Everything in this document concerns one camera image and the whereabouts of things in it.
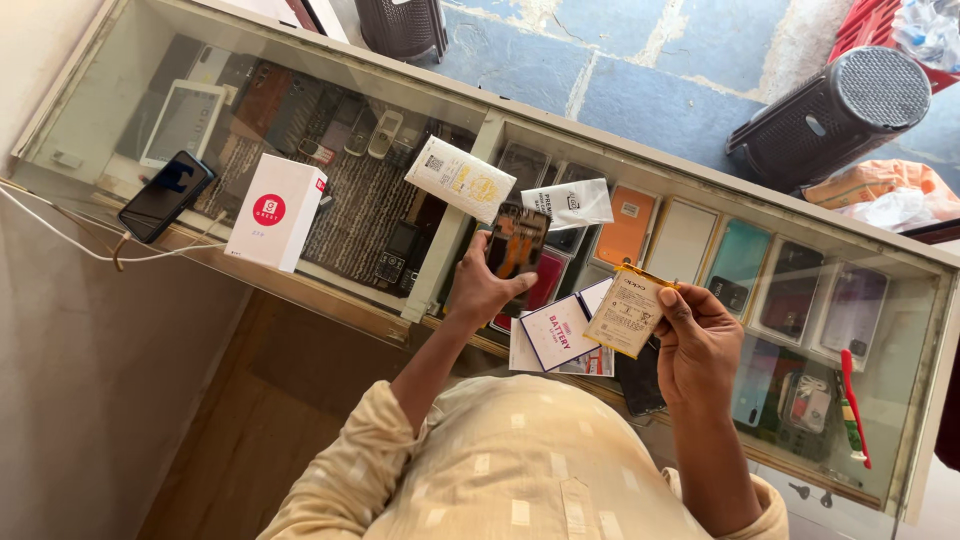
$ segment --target white wall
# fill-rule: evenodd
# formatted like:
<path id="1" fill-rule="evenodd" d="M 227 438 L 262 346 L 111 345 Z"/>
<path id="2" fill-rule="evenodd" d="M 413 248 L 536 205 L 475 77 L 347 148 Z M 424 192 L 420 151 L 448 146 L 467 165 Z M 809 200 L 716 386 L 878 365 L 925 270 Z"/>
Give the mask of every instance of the white wall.
<path id="1" fill-rule="evenodd" d="M 3 157 L 99 3 L 3 3 Z M 248 291 L 184 258 L 118 274 L 0 199 L 0 538 L 133 539 Z"/>

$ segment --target beige shirt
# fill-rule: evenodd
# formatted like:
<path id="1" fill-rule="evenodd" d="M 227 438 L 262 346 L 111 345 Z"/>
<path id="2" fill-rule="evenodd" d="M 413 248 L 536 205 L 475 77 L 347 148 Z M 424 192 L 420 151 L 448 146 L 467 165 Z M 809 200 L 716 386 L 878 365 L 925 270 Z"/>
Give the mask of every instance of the beige shirt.
<path id="1" fill-rule="evenodd" d="M 733 539 L 787 538 L 776 489 L 753 477 L 763 515 Z M 420 436 L 377 382 L 294 483 L 266 539 L 709 538 L 676 471 L 569 385 L 531 376 L 464 380 Z"/>

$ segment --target white tablet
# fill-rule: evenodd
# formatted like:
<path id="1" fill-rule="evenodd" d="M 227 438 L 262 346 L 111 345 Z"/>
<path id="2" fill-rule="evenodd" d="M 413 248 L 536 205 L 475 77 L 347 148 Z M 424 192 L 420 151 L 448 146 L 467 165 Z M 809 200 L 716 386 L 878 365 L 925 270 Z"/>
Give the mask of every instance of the white tablet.
<path id="1" fill-rule="evenodd" d="M 222 86 L 175 80 L 140 164 L 162 168 L 180 150 L 201 159 L 226 95 Z"/>

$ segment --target plastic stool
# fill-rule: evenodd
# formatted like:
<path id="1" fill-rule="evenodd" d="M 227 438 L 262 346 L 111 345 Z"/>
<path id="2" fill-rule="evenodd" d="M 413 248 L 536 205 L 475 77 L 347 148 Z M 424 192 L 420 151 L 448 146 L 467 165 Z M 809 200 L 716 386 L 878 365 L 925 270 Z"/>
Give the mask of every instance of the plastic stool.
<path id="1" fill-rule="evenodd" d="M 930 105 L 920 66 L 886 47 L 858 47 L 827 64 L 727 137 L 761 184 L 789 193 L 917 125 Z"/>
<path id="2" fill-rule="evenodd" d="M 374 53 L 401 61 L 437 50 L 444 61 L 448 42 L 439 0 L 356 0 L 360 33 Z"/>

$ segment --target white bubble packaging pouch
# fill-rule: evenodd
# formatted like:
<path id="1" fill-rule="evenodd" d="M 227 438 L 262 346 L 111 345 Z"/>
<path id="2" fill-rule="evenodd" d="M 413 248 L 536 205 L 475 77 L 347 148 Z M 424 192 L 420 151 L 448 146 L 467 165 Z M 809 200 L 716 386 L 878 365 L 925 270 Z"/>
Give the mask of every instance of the white bubble packaging pouch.
<path id="1" fill-rule="evenodd" d="M 523 205 L 550 216 L 550 231 L 612 223 L 607 181 L 581 180 L 520 191 Z"/>

